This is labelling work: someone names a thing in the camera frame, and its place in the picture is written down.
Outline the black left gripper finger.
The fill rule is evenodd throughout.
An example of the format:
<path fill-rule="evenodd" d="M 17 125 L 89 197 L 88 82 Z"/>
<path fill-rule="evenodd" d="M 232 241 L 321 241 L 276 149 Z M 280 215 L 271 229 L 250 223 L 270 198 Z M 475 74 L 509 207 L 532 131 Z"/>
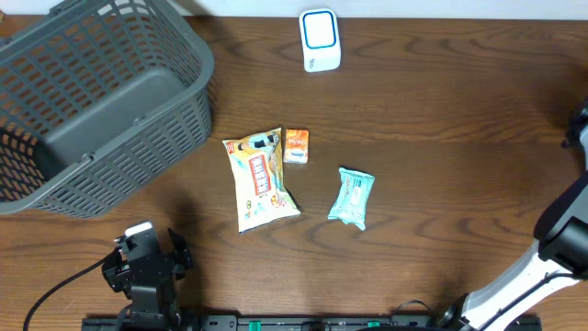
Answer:
<path fill-rule="evenodd" d="M 184 236 L 168 229 L 168 235 L 173 245 L 173 250 L 168 254 L 174 264 L 174 271 L 186 271 L 193 267 L 193 258 L 190 248 Z"/>
<path fill-rule="evenodd" d="M 122 257 L 117 248 L 105 257 L 101 271 L 107 285 L 113 292 L 120 292 L 123 290 L 120 274 L 122 273 Z"/>

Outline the yellow snack bag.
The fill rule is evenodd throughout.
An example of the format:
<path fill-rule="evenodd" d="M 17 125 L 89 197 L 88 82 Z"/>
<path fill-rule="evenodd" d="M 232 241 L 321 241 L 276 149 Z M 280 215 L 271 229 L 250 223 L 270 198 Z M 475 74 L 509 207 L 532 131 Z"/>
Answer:
<path fill-rule="evenodd" d="M 300 215 L 284 185 L 281 132 L 276 128 L 222 142 L 235 181 L 241 233 Z"/>

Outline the teal wet wipes pack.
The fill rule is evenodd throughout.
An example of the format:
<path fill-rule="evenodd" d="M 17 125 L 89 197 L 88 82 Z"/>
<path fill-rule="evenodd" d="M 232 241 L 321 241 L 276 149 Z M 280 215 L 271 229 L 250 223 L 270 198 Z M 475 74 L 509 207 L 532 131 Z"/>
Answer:
<path fill-rule="evenodd" d="M 341 187 L 328 220 L 340 220 L 353 224 L 360 231 L 366 230 L 367 204 L 375 178 L 361 171 L 339 168 Z"/>

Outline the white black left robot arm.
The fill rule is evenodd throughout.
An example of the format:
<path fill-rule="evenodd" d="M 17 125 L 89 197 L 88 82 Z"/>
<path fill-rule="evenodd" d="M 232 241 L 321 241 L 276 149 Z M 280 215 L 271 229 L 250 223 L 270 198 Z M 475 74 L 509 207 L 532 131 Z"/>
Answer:
<path fill-rule="evenodd" d="M 102 275 L 114 292 L 123 292 L 131 304 L 119 313 L 118 330 L 192 330 L 198 320 L 182 309 L 175 282 L 185 277 L 194 261 L 185 238 L 168 231 L 174 249 L 161 250 L 150 222 L 138 223 L 115 239 L 115 251 L 106 257 Z"/>

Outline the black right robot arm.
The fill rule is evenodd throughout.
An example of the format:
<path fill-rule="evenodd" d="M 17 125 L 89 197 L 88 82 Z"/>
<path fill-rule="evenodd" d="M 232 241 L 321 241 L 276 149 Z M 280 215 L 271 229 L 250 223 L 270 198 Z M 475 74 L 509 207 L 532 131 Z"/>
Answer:
<path fill-rule="evenodd" d="M 549 295 L 587 280 L 587 175 L 539 217 L 533 244 L 487 286 L 452 304 L 433 326 L 501 331 Z"/>

